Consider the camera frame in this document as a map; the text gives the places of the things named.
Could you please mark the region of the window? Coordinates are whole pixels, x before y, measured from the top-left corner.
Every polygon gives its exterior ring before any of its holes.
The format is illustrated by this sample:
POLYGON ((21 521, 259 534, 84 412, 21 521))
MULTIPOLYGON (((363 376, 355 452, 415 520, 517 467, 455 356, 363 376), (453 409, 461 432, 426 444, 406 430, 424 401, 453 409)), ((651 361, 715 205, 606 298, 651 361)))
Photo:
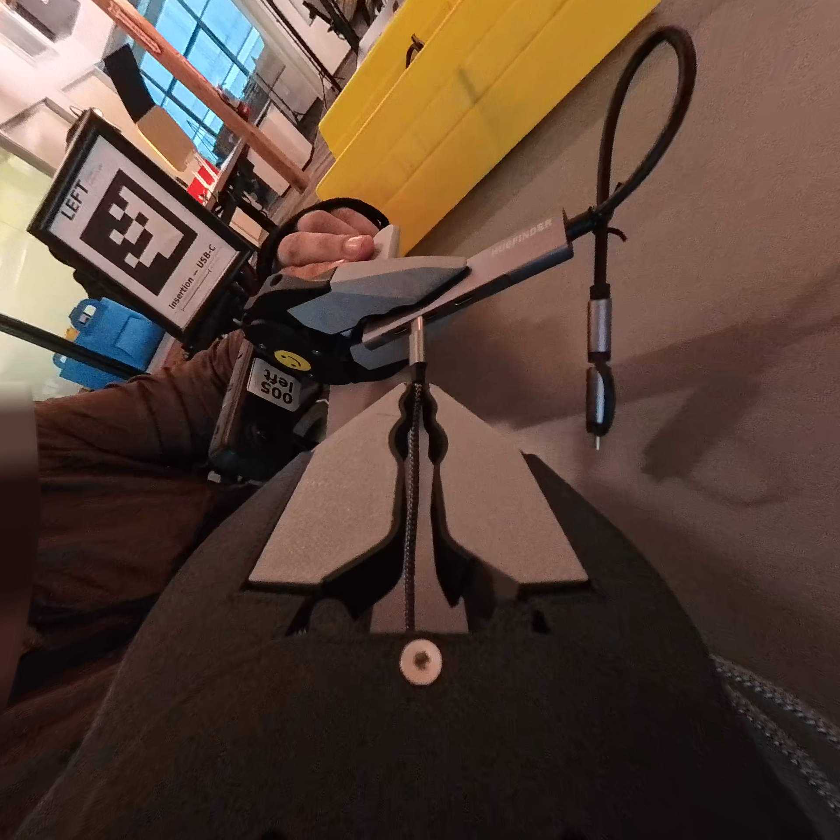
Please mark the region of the window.
MULTIPOLYGON (((252 117, 268 96, 256 70, 265 44, 231 1, 140 1, 139 12, 211 83, 243 102, 252 117)), ((207 105, 139 45, 131 43, 154 102, 167 111, 209 163, 221 166, 237 139, 207 105)))

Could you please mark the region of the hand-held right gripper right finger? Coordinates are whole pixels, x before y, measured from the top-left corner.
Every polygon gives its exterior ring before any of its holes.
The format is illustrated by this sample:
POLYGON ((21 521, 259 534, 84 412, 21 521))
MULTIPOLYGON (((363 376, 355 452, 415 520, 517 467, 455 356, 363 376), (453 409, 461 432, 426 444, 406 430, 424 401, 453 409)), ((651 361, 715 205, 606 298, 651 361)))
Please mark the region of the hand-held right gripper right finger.
POLYGON ((587 585, 522 451, 437 385, 427 388, 424 421, 434 567, 446 603, 494 611, 587 585))

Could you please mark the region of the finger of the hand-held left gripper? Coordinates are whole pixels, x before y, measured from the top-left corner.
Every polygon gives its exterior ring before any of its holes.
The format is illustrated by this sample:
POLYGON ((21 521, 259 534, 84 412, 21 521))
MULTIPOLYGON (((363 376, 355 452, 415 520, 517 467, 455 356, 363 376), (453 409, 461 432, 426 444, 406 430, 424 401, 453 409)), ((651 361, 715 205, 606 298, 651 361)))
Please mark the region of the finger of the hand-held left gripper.
POLYGON ((353 361, 365 370, 378 370, 389 365, 402 365, 408 362, 410 329, 403 330, 394 340, 376 348, 368 348, 362 342, 351 346, 353 361))
POLYGON ((465 259, 451 256, 343 263, 332 270, 323 294, 290 308, 289 314, 306 328, 346 333, 364 319, 420 302, 466 268, 465 259))

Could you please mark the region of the wooden beam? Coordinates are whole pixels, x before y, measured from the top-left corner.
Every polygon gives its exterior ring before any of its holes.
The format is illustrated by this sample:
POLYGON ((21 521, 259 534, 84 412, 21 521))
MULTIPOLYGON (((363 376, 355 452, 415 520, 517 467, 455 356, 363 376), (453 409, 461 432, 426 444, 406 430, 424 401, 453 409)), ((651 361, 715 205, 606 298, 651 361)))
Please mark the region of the wooden beam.
POLYGON ((168 70, 173 78, 212 110, 224 126, 236 134, 258 157, 277 172, 299 194, 310 186, 308 175, 284 154, 268 135, 243 119, 220 91, 210 83, 136 8, 125 1, 95 1, 105 15, 132 37, 148 54, 168 70))

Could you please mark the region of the yellow plastic bin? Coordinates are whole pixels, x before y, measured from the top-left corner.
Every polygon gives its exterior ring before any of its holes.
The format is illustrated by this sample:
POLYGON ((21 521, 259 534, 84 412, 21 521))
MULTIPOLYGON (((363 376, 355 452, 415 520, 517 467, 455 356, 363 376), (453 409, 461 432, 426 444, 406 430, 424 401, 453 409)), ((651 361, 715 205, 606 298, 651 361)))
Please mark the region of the yellow plastic bin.
POLYGON ((318 198, 382 211, 405 254, 657 5, 405 2, 320 122, 318 198))

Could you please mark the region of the person's left forearm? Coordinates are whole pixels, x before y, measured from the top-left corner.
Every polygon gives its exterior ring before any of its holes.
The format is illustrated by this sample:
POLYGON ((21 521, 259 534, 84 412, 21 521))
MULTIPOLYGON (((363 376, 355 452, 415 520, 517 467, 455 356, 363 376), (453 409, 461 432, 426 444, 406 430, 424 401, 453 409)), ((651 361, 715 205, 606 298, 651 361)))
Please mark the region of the person's left forearm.
POLYGON ((244 348, 231 332, 154 374, 39 402, 42 489, 17 705, 91 703, 195 551, 263 488, 207 477, 214 429, 244 348))

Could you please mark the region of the person's left hand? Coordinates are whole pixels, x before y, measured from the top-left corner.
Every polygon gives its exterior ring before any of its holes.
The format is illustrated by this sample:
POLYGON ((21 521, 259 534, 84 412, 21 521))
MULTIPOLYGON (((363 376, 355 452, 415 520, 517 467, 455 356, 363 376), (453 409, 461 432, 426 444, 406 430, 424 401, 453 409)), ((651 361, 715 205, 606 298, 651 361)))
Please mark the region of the person's left hand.
POLYGON ((341 264, 370 260, 380 230, 350 207, 310 209, 275 247, 272 267, 309 280, 341 264))

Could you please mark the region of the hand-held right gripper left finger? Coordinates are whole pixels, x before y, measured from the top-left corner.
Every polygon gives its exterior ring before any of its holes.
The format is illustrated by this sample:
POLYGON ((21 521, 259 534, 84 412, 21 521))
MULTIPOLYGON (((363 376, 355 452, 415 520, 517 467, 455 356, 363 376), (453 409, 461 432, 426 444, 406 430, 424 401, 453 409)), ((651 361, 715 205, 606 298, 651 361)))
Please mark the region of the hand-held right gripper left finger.
POLYGON ((315 447, 247 583, 369 612, 413 557, 420 385, 398 385, 315 447))

